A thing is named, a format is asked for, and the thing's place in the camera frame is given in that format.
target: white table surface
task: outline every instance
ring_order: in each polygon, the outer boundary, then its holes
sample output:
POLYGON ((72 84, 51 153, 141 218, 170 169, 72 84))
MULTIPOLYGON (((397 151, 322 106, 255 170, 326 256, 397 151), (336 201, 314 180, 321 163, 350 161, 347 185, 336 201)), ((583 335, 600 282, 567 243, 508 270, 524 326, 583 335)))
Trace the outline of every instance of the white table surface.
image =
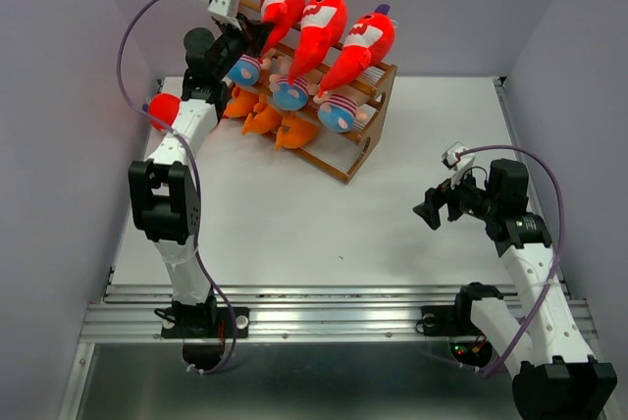
MULTIPOLYGON (((441 155, 454 142, 511 143, 491 79, 396 79, 382 140, 347 185, 240 129, 222 121, 198 155, 200 250, 219 284, 511 284, 482 222, 450 224, 443 210, 434 232, 412 212, 449 176, 441 155)), ((151 133, 147 153, 160 139, 151 133)), ((499 157, 514 154, 483 153, 476 163, 488 169, 499 157)), ((129 218, 112 284, 168 283, 159 253, 129 218)))

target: red plush fish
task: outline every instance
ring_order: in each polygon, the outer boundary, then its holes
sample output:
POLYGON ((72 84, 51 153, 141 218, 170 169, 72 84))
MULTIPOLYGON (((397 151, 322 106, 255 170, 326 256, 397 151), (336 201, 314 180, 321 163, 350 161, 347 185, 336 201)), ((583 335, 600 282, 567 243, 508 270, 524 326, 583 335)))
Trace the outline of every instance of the red plush fish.
POLYGON ((343 0, 312 0, 303 10, 301 37, 288 72, 288 83, 314 70, 328 50, 342 37, 346 27, 343 0))
POLYGON ((366 69, 386 57, 394 43, 395 24, 387 16, 388 5, 380 5, 351 27, 340 55, 321 79, 318 98, 357 79, 366 69))
POLYGON ((259 0, 259 4, 262 21, 274 25, 264 44, 263 55, 286 37, 292 25, 301 20, 305 0, 259 0))

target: yellow toy part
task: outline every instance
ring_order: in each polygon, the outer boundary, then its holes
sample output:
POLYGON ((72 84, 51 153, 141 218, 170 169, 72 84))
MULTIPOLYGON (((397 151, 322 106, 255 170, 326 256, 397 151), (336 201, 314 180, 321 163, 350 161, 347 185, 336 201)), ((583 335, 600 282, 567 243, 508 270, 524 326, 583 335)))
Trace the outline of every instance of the yellow toy part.
POLYGON ((248 132, 266 133, 282 123, 282 115, 266 102, 266 96, 263 94, 259 95, 259 102, 253 107, 253 113, 246 117, 242 135, 248 132))
POLYGON ((255 104, 259 101, 259 94, 247 89, 235 86, 232 89, 232 100, 225 109, 228 118, 243 118, 253 112, 255 104))
POLYGON ((296 113, 284 116, 282 126, 277 131, 275 150, 280 148, 301 148, 316 136, 318 127, 304 119, 298 118, 296 113))

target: orange plush toy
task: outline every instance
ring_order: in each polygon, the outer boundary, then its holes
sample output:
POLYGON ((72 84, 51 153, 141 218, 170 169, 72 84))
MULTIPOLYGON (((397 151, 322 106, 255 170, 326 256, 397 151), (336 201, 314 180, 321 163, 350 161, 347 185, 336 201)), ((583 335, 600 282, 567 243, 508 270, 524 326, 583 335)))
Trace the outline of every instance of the orange plush toy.
POLYGON ((384 60, 394 44, 395 24, 387 16, 389 9, 389 5, 380 5, 351 27, 339 57, 321 79, 314 101, 325 102, 331 90, 351 83, 384 60))
POLYGON ((343 0, 312 0, 303 10, 301 37, 288 72, 288 84, 311 72, 325 60, 346 28, 343 0))
POLYGON ((248 91, 247 89, 234 86, 232 89, 232 100, 225 109, 225 116, 228 118, 243 118, 253 112, 253 108, 259 101, 259 93, 248 91))
POLYGON ((318 131, 315 124, 296 117, 296 113, 288 113, 282 120, 277 131, 275 150, 280 148, 301 148, 310 142, 318 131))
POLYGON ((259 0, 262 21, 272 23, 273 30, 266 39, 262 55, 272 49, 303 16, 305 0, 259 0))
POLYGON ((242 127, 242 135, 249 132, 266 133, 282 123, 282 115, 266 102, 266 96, 263 94, 260 95, 259 103, 255 105, 253 111, 257 114, 248 115, 242 127))

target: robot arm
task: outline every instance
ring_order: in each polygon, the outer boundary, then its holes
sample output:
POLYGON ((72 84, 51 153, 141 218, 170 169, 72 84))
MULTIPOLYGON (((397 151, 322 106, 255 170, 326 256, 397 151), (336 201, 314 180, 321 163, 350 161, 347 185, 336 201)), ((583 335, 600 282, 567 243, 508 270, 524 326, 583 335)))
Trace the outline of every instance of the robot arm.
MULTIPOLYGON (((198 27, 184 39, 187 69, 183 94, 172 129, 183 136, 194 156, 227 106, 227 72, 243 55, 259 56, 272 25, 249 20, 238 12, 239 0, 200 0, 222 32, 217 39, 198 27)), ((145 161, 129 168, 131 210, 135 226, 161 254, 173 285, 172 307, 163 338, 215 338, 217 303, 203 274, 195 246, 200 199, 179 140, 167 133, 145 161)))
POLYGON ((527 211, 528 171, 520 162, 495 160, 486 189, 476 187, 473 154, 457 143, 443 156, 453 176, 425 193, 414 212, 436 230, 439 210, 448 220, 466 214, 482 220, 495 243, 499 261, 514 282, 524 313, 533 317, 528 333, 507 353, 519 322, 495 287, 473 283, 461 289, 455 304, 425 307, 431 315, 426 336, 468 336, 482 333, 500 355, 513 378, 515 404, 525 420, 596 419, 614 390, 617 378, 609 363, 599 363, 578 331, 556 277, 550 279, 553 252, 543 219, 527 211), (542 291, 549 286, 539 307, 542 291))

